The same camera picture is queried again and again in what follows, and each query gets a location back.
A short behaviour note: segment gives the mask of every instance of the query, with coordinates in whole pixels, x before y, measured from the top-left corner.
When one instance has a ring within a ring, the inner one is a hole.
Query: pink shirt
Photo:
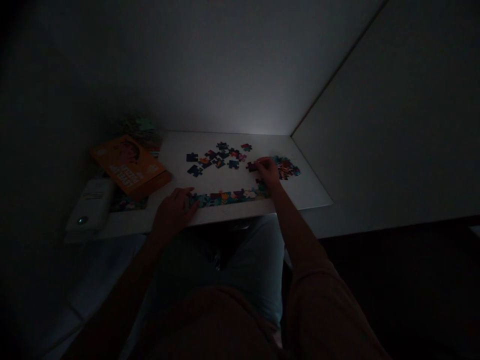
[[[129,359],[390,359],[333,264],[293,270],[286,341],[232,288],[204,287],[148,324]]]

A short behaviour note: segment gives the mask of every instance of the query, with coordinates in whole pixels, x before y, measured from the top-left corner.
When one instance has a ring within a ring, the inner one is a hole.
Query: dark floor
[[[215,234],[221,268],[242,239],[242,231],[229,231],[232,225],[198,227],[205,238]],[[480,238],[464,223],[414,225],[320,242],[392,358],[480,359]],[[292,273],[283,268],[286,301]]]

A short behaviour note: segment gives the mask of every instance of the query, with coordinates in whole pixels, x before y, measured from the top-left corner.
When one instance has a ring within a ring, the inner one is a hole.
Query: orange box
[[[165,166],[128,135],[90,149],[90,154],[135,201],[154,193],[171,180]]]

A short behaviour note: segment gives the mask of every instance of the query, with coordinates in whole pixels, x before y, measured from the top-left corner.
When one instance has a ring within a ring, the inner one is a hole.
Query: light gray pants
[[[264,319],[280,328],[285,244],[277,215],[262,216],[250,225],[245,239],[222,271],[216,270],[215,264],[197,250],[200,243],[195,233],[186,229],[165,248],[121,359],[130,353],[127,348],[133,348],[137,342],[146,317],[203,286],[237,289]]]

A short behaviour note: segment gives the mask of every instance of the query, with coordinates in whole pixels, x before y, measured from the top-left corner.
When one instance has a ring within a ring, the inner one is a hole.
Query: sleeve
[[[327,258],[293,269],[285,347],[300,359],[390,359]]]

